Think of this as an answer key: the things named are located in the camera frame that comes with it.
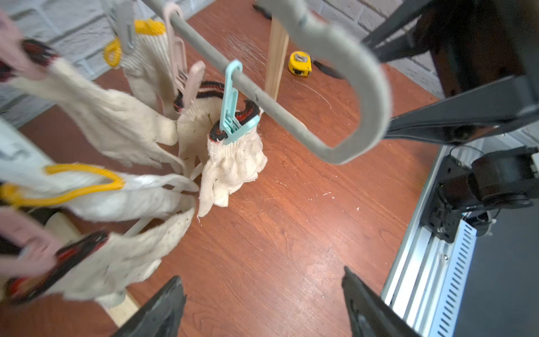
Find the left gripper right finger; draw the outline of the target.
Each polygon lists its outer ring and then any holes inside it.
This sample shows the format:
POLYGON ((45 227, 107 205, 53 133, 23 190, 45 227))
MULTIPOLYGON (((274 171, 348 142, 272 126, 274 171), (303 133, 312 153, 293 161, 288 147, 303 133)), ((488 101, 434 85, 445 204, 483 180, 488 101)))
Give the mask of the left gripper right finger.
POLYGON ((344 270, 342 290, 353 336, 420 336, 348 266, 344 270))

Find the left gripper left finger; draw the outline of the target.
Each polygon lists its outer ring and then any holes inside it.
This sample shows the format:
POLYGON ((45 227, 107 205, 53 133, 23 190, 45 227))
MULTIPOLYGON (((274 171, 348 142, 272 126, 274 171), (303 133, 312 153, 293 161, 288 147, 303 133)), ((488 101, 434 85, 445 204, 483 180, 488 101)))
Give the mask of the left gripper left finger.
POLYGON ((182 279, 171 278, 113 337, 177 337, 187 296, 182 279))

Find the white glove yellow cuff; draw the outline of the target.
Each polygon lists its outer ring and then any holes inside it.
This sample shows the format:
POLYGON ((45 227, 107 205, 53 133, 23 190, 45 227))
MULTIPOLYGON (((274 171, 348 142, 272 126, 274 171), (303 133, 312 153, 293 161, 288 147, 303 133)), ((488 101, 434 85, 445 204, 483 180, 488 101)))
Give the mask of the white glove yellow cuff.
POLYGON ((1 199, 13 207, 63 207, 95 222, 167 218, 198 189, 178 174, 138 176, 88 164, 57 164, 1 121, 1 199))

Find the cream glove red-black cuff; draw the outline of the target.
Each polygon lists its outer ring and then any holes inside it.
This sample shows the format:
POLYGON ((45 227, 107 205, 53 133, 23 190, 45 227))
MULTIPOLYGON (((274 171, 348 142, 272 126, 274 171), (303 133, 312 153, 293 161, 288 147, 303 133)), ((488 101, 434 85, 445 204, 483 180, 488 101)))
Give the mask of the cream glove red-black cuff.
POLYGON ((197 160, 204 164, 209 159, 208 137, 220 119, 224 88, 223 83, 203 81, 196 99, 188 108, 185 107, 183 94, 178 92, 173 106, 179 113, 178 157, 184 163, 184 176, 193 172, 197 160))

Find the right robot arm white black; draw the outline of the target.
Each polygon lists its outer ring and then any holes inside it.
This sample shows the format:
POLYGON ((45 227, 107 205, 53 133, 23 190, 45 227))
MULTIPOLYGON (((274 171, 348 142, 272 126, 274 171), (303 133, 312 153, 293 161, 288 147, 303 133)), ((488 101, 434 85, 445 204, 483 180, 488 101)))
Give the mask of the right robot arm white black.
MULTIPOLYGON (((444 92, 394 118, 388 139, 458 147, 538 120, 537 1, 405 1, 364 43, 382 63, 430 53, 444 92)), ((420 224, 452 243, 467 212, 486 227, 487 211, 530 207, 537 154, 498 150, 470 166, 444 157, 420 224)))

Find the cream glove dark cuff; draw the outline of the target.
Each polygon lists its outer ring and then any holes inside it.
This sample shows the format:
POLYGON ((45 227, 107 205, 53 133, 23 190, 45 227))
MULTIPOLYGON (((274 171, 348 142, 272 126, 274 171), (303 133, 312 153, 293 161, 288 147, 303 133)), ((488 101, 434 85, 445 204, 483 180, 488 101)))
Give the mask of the cream glove dark cuff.
POLYGON ((51 47, 33 39, 21 41, 26 59, 42 68, 43 79, 27 79, 5 61, 1 82, 56 103, 102 155, 130 167, 170 164, 180 173, 185 163, 163 147, 178 141, 176 121, 160 115, 137 98, 105 89, 88 80, 51 47))

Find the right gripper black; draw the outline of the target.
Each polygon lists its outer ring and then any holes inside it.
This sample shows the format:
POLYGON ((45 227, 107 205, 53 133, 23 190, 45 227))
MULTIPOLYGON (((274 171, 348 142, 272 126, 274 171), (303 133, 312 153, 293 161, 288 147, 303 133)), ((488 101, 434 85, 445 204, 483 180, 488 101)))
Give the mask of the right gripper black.
POLYGON ((430 52, 446 98, 393 118, 387 140, 463 145, 538 121, 537 1, 405 1, 362 43, 381 63, 430 52))

